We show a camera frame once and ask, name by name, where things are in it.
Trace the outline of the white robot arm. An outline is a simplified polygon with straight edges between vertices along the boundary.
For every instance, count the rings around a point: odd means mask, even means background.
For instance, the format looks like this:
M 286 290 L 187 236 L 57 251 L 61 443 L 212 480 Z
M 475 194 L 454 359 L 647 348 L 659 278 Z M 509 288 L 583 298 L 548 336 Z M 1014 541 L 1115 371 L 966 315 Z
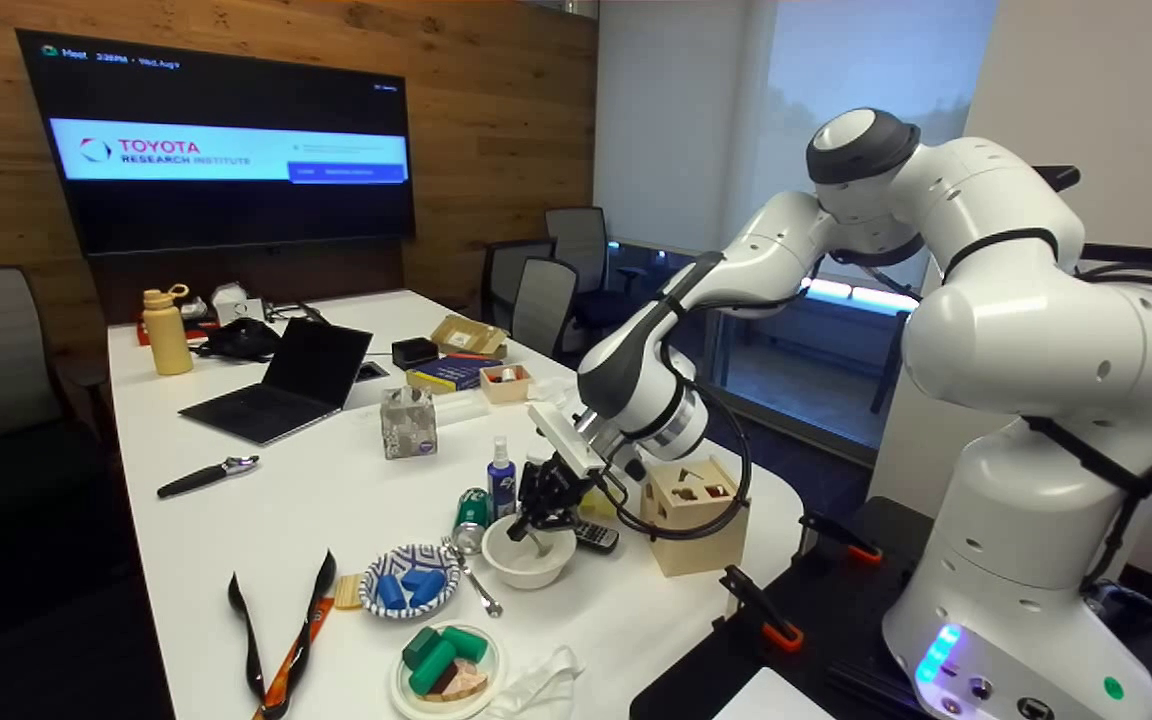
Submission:
M 532 424 L 577 480 L 683 459 L 707 432 L 701 381 L 667 348 L 701 309 L 774 312 L 817 261 L 893 262 L 916 248 L 939 285 L 903 326 L 903 371 L 1003 424 L 962 446 L 913 578 L 881 637 L 919 707 L 943 720 L 1152 720 L 1152 671 L 1088 592 L 1152 497 L 1152 277 L 1082 262 L 1085 225 L 1015 151 L 928 145 L 854 109 L 803 147 L 811 185 L 683 262 L 614 326 L 577 390 Z

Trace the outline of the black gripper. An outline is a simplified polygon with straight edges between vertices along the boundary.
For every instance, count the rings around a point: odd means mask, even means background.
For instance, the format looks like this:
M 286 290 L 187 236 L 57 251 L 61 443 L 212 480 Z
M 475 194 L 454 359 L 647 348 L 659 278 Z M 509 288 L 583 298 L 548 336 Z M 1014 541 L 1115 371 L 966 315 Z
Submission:
M 588 480 L 559 456 L 530 459 L 521 480 L 521 512 L 509 518 L 509 541 L 571 528 L 577 505 L 588 497 Z

